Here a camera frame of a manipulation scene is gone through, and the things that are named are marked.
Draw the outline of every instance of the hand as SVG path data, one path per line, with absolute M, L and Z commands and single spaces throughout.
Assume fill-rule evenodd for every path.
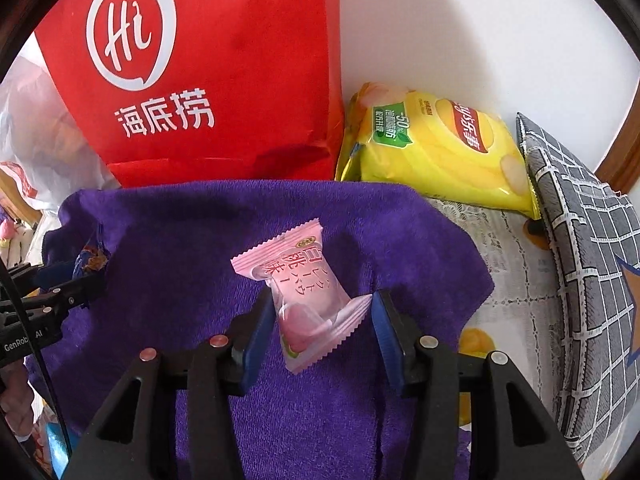
M 33 390 L 29 386 L 29 373 L 26 366 L 16 361 L 0 370 L 6 390 L 0 395 L 0 408 L 4 420 L 15 436 L 25 438 L 33 428 Z

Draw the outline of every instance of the black cable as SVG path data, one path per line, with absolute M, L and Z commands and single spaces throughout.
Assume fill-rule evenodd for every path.
M 58 403 L 58 398 L 56 397 L 56 391 L 53 388 L 53 383 L 51 382 L 51 377 L 49 376 L 49 371 L 47 370 L 47 365 L 44 362 L 42 357 L 42 352 L 40 351 L 40 347 L 36 344 L 36 335 L 33 327 L 31 326 L 31 322 L 29 321 L 29 316 L 24 309 L 24 305 L 22 304 L 22 298 L 20 297 L 20 293 L 15 286 L 14 280 L 12 280 L 9 271 L 7 270 L 4 262 L 0 259 L 0 285 L 4 287 L 4 291 L 6 292 L 9 300 L 14 306 L 16 316 L 18 316 L 18 320 L 20 321 L 20 325 L 24 330 L 24 334 L 27 336 L 27 340 L 29 341 L 29 346 L 31 347 L 31 352 L 36 359 L 38 364 L 38 370 L 40 371 L 40 375 L 44 380 L 45 385 L 47 386 L 47 391 L 49 392 L 49 397 L 51 399 L 51 408 L 53 412 L 56 414 L 58 418 L 58 422 L 60 424 L 60 428 L 62 429 L 62 436 L 65 439 L 65 447 L 66 454 L 69 459 L 71 459 L 71 441 L 69 440 L 69 433 L 66 430 L 65 419 L 62 415 L 62 410 L 60 410 L 60 405 Z

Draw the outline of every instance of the purple towel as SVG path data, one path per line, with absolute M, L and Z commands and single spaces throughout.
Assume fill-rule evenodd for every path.
M 229 260 L 316 217 L 350 296 L 389 288 L 399 310 L 453 348 L 494 287 L 467 234 L 403 186 L 229 181 L 81 191 L 45 238 L 46 261 L 74 258 L 97 221 L 113 256 L 107 294 L 71 311 L 64 339 L 44 351 L 70 427 L 87 427 L 141 349 L 194 348 L 249 309 L 262 284 L 236 275 Z M 257 384 L 231 406 L 246 477 L 256 480 L 396 480 L 414 411 L 389 389 L 370 317 L 298 376 L 285 370 L 274 331 Z M 183 471 L 185 412 L 180 396 Z

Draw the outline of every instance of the green label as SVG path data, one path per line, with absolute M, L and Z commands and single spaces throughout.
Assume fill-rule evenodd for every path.
M 404 103 L 373 108 L 373 140 L 378 144 L 405 148 L 413 142 L 409 126 Z

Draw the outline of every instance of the white speech bubble logo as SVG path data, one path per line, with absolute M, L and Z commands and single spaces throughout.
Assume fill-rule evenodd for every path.
M 158 57 L 154 64 L 153 70 L 148 79 L 144 81 L 141 77 L 135 79 L 126 79 L 115 75 L 111 72 L 102 62 L 102 58 L 98 54 L 98 50 L 95 47 L 95 17 L 98 14 L 98 9 L 102 5 L 104 0 L 93 0 L 91 7 L 89 7 L 89 15 L 86 19 L 86 45 L 91 55 L 91 60 L 94 62 L 100 75 L 105 78 L 109 83 L 123 90 L 131 92 L 137 92 L 144 90 L 153 85 L 160 76 L 164 73 L 166 66 L 169 64 L 171 53 L 174 50 L 175 41 L 175 29 L 176 29 L 176 13 L 175 13 L 175 1 L 174 0 L 156 0 L 160 7 L 160 16 L 162 17 L 162 37 L 160 39 L 160 49 L 158 50 Z

